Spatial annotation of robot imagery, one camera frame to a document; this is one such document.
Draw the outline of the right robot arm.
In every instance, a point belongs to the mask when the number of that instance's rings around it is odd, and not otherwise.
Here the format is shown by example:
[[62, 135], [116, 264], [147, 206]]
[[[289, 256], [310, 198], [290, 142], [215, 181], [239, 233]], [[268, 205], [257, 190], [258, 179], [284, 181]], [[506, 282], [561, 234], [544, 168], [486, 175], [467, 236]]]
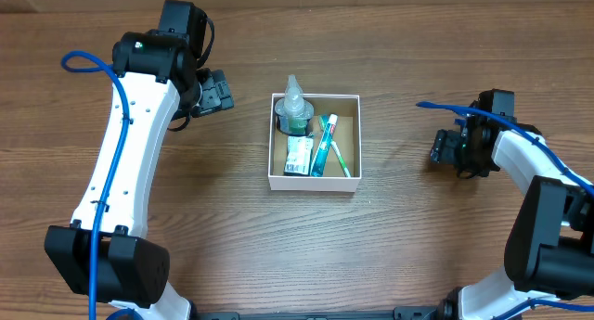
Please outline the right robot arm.
[[514, 115], [512, 91], [492, 89], [449, 105], [457, 129], [437, 132], [430, 161], [460, 179], [505, 172], [523, 194], [504, 263], [476, 284], [451, 290], [426, 319], [519, 319], [548, 306], [590, 313], [575, 299], [593, 294], [593, 184]]

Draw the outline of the white teal toothpaste tube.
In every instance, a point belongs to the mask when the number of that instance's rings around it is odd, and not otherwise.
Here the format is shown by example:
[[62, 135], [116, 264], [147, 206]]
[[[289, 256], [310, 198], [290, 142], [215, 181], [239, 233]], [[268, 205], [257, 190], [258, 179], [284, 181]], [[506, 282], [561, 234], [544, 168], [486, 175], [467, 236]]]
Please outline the white teal toothpaste tube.
[[330, 114], [329, 118], [324, 127], [323, 135], [320, 139], [316, 155], [312, 165], [310, 175], [313, 177], [322, 177], [325, 170], [326, 161], [331, 147], [333, 134], [337, 124], [338, 116], [336, 114]]

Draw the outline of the blue disposable razor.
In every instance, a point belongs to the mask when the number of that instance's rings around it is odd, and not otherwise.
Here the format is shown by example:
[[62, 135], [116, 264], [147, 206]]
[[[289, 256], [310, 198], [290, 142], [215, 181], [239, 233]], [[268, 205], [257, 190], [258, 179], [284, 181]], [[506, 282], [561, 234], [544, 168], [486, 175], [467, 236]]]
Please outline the blue disposable razor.
[[455, 119], [454, 124], [460, 126], [461, 128], [466, 126], [466, 121], [464, 119]]

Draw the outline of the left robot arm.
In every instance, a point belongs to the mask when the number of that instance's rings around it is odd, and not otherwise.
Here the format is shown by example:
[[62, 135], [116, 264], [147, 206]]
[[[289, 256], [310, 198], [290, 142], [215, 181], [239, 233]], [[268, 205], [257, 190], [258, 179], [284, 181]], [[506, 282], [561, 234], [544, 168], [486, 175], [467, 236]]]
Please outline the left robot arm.
[[169, 251], [147, 238], [148, 204], [163, 139], [198, 117], [234, 105], [225, 75], [205, 63], [213, 21], [190, 2], [166, 0], [158, 26], [127, 32], [111, 62], [84, 51], [61, 60], [88, 61], [106, 74], [112, 105], [97, 163], [66, 226], [52, 225], [45, 253], [88, 315], [107, 303], [117, 319], [195, 319], [195, 304], [169, 282]]

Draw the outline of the clear spray bottle green liquid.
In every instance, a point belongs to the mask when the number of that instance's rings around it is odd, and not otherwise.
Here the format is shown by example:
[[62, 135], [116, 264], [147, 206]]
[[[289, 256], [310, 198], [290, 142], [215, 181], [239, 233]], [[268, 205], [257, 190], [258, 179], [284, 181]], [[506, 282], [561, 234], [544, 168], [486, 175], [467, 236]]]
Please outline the clear spray bottle green liquid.
[[304, 98], [303, 89], [294, 75], [288, 76], [284, 97], [275, 104], [274, 112], [277, 117], [277, 128], [283, 134], [291, 136], [310, 134], [310, 121], [314, 116], [314, 107]]

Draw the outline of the green white toothbrush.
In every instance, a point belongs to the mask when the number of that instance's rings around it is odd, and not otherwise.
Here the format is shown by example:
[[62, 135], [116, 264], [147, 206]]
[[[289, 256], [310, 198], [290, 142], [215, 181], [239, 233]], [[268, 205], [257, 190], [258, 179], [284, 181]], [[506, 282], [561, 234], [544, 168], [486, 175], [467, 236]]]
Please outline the green white toothbrush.
[[[322, 131], [324, 131], [326, 129], [326, 124], [328, 123], [328, 120], [329, 120], [329, 115], [327, 115], [327, 114], [323, 114], [323, 115], [319, 115], [318, 116], [318, 124], [319, 124], [320, 129]], [[341, 167], [342, 167], [342, 171], [344, 173], [344, 176], [347, 177], [347, 178], [350, 178], [351, 177], [350, 171], [349, 171], [349, 169], [347, 167], [346, 162], [344, 161], [344, 159], [342, 157], [342, 153], [341, 153], [341, 151], [340, 151], [340, 149], [338, 147], [338, 144], [334, 140], [332, 140], [331, 141], [331, 146], [332, 146], [332, 149], [335, 152], [335, 155], [336, 155], [339, 163], [341, 164]]]

